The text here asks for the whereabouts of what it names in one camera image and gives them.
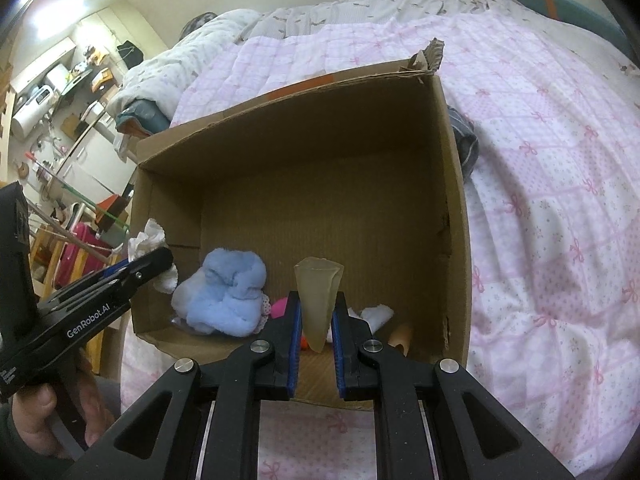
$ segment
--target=orange stripe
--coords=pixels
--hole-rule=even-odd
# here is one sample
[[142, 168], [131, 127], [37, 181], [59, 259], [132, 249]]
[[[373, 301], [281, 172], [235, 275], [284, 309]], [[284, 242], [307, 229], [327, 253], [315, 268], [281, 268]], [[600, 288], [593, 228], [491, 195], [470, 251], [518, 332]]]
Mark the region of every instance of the orange stripe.
[[295, 94], [297, 92], [309, 90], [310, 88], [315, 88], [317, 86], [328, 85], [329, 83], [333, 82], [333, 74], [321, 75], [313, 79], [307, 79], [306, 81], [300, 81], [299, 83], [285, 86], [284, 88], [278, 88], [277, 90], [269, 92], [267, 95], [265, 95], [265, 97], [267, 98], [267, 101], [273, 101], [274, 99], [284, 97], [285, 95]]
[[546, 12], [553, 20], [558, 20], [558, 9], [556, 9], [556, 2], [554, 0], [545, 0]]

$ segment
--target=silver bolt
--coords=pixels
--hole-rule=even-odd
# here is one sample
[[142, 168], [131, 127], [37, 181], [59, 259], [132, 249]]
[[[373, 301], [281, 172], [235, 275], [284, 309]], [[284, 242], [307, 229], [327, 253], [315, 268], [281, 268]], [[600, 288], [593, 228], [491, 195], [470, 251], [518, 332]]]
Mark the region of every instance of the silver bolt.
[[369, 339], [362, 344], [362, 347], [372, 354], [380, 352], [383, 349], [383, 345], [377, 339]]
[[257, 339], [256, 341], [251, 343], [251, 352], [255, 352], [257, 354], [264, 354], [269, 350], [269, 348], [271, 348], [271, 345], [264, 339]]
[[453, 359], [443, 359], [440, 361], [440, 369], [447, 374], [454, 374], [460, 370], [460, 365]]
[[193, 360], [188, 357], [183, 357], [175, 362], [174, 369], [179, 374], [188, 374], [193, 370]]

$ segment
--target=human hand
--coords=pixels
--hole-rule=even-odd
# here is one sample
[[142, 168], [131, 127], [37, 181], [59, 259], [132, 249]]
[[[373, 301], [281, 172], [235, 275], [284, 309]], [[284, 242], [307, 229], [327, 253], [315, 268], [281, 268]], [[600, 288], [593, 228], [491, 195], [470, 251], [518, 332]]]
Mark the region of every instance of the human hand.
[[[88, 446], [92, 446], [114, 419], [104, 407], [91, 364], [85, 358], [78, 365], [78, 393], [86, 421], [84, 439]], [[20, 438], [29, 448], [40, 455], [68, 458], [46, 423], [56, 408], [56, 402], [56, 394], [49, 384], [25, 387], [14, 395], [12, 417]]]

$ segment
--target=crumpled paper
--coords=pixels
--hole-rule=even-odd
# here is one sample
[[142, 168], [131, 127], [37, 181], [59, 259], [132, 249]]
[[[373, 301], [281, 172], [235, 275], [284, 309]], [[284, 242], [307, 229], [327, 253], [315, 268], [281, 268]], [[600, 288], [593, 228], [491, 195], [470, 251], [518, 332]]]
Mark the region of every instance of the crumpled paper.
[[[129, 261], [137, 260], [141, 256], [159, 248], [167, 247], [164, 229], [153, 218], [145, 225], [145, 230], [135, 238], [129, 239]], [[178, 286], [178, 268], [173, 264], [171, 269], [159, 274], [153, 281], [154, 289], [163, 294], [172, 294]]]

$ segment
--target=triangular cutout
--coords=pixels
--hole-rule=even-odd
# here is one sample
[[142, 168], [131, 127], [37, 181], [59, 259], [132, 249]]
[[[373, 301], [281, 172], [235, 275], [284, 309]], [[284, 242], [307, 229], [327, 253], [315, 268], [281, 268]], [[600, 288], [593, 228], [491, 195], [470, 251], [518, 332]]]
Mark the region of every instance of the triangular cutout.
[[485, 458], [489, 460], [498, 458], [520, 447], [516, 436], [505, 428], [474, 394], [465, 392], [462, 394], [462, 399]]
[[170, 392], [163, 392], [156, 397], [145, 411], [116, 437], [113, 445], [120, 451], [142, 460], [151, 457], [171, 398]]

